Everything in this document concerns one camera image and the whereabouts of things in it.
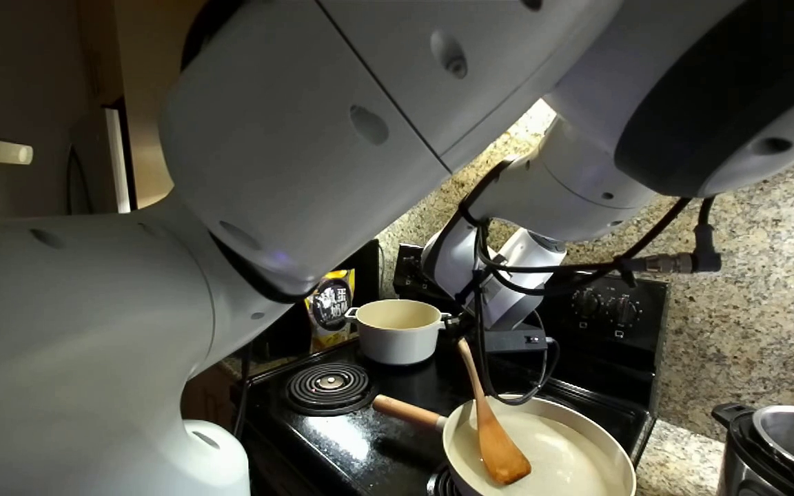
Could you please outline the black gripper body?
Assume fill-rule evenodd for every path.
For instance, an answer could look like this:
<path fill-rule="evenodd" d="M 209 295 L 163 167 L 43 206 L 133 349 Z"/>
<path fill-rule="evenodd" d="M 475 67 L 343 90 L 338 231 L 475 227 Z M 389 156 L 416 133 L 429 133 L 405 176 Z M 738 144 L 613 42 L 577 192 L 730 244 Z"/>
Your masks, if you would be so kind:
<path fill-rule="evenodd" d="M 519 356 L 519 352 L 545 352 L 549 335 L 544 329 L 486 329 L 476 316 L 461 315 L 456 319 L 461 335 L 476 356 Z"/>

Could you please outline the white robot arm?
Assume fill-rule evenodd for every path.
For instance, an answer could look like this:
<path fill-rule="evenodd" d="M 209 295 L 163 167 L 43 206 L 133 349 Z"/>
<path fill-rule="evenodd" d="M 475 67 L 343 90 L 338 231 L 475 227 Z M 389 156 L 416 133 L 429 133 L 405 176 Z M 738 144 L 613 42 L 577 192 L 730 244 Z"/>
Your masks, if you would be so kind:
<path fill-rule="evenodd" d="M 794 162 L 794 0 L 241 0 L 163 109 L 165 200 L 0 221 L 0 496 L 249 496 L 184 382 L 533 103 L 549 145 L 461 206 L 526 256 L 756 184 Z"/>

